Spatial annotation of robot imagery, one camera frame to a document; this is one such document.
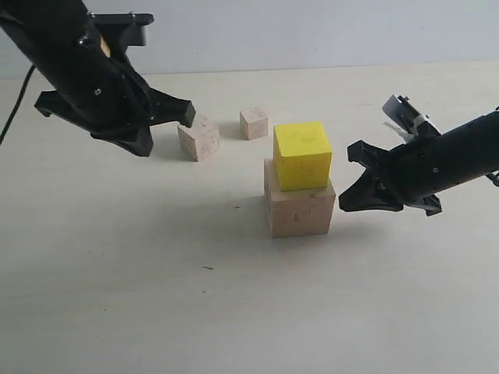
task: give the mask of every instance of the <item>white table surface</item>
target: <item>white table surface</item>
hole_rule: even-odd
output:
[[[401,142],[391,94],[447,131],[499,104],[499,62],[147,79],[220,126],[217,154],[187,161],[164,124],[134,157],[39,115],[50,86],[30,84],[0,147],[0,373],[499,371],[499,189],[442,192],[432,218],[336,205],[329,235],[271,240],[272,138],[238,127],[253,105],[322,121],[340,194],[363,171],[350,143]],[[5,119],[20,84],[0,83]]]

